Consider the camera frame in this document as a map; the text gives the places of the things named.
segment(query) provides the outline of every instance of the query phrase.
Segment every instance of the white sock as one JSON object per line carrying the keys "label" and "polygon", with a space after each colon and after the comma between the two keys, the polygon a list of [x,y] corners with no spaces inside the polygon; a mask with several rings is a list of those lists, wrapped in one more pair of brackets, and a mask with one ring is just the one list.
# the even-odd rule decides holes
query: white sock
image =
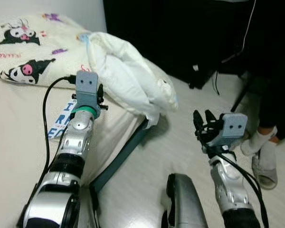
{"label": "white sock", "polygon": [[260,150],[259,165],[265,170],[276,168],[276,143],[267,141]]}
{"label": "white sock", "polygon": [[261,147],[266,143],[269,139],[275,136],[277,133],[277,128],[274,127],[271,133],[269,134],[261,134],[256,131],[250,139],[243,141],[241,144],[241,150],[244,155],[249,156],[254,153],[257,153]]}

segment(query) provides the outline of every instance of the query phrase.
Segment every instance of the kuromi print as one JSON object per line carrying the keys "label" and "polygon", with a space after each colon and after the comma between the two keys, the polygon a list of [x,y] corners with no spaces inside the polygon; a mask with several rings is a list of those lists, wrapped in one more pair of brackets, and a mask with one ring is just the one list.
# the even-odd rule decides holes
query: kuromi print
{"label": "kuromi print", "polygon": [[16,43],[35,43],[40,45],[39,38],[36,37],[36,32],[29,28],[28,21],[19,19],[4,25],[1,28],[7,29],[4,32],[4,39],[0,42],[3,44],[16,44]]}
{"label": "kuromi print", "polygon": [[23,65],[10,69],[8,73],[2,71],[0,78],[6,77],[6,79],[13,82],[37,84],[39,76],[42,75],[48,65],[54,61],[55,59],[44,61],[30,60]]}

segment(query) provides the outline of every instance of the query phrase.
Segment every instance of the wall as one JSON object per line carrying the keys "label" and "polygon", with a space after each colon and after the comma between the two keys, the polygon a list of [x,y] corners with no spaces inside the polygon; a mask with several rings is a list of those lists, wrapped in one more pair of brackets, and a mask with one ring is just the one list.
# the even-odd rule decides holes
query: wall
{"label": "wall", "polygon": [[0,18],[34,12],[65,14],[88,30],[106,31],[102,0],[0,0]]}

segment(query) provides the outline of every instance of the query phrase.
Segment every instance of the slipper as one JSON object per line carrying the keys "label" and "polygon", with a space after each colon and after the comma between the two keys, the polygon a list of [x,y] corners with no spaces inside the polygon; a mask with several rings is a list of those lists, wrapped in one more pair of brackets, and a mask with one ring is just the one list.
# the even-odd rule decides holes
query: slipper
{"label": "slipper", "polygon": [[258,155],[252,158],[252,171],[261,188],[271,190],[277,186],[276,169],[265,170],[260,167]]}

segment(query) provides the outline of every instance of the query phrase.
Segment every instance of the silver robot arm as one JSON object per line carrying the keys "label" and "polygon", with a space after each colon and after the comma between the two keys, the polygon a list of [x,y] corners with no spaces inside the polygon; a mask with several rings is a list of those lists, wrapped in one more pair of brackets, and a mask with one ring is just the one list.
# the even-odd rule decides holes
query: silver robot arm
{"label": "silver robot arm", "polygon": [[[94,121],[101,108],[107,109],[100,105],[103,98],[99,90],[97,92],[97,79],[96,73],[77,73],[77,104],[53,162],[29,200],[23,217],[24,228],[77,227],[80,178],[90,149]],[[98,227],[96,221],[93,223],[92,227]]]}
{"label": "silver robot arm", "polygon": [[[194,112],[193,117],[196,135],[201,141],[203,152],[209,157],[216,200],[225,227],[259,228],[260,224],[243,185],[242,174],[217,155],[225,156],[236,163],[235,154],[228,149],[235,140],[243,136],[247,117],[243,114],[224,114],[216,120],[207,110],[206,125],[198,111]],[[188,176],[170,174],[166,193],[171,203],[162,217],[162,228],[208,228],[200,199]]]}
{"label": "silver robot arm", "polygon": [[229,147],[244,135],[247,116],[243,114],[223,114],[217,120],[207,110],[207,124],[198,113],[194,112],[194,125],[198,140],[202,143],[202,150],[210,158],[211,177],[215,185],[216,200],[227,228],[259,228],[260,224],[249,203],[247,191],[243,185],[242,174],[227,161],[219,157],[220,154],[234,163],[236,156],[229,151]]}

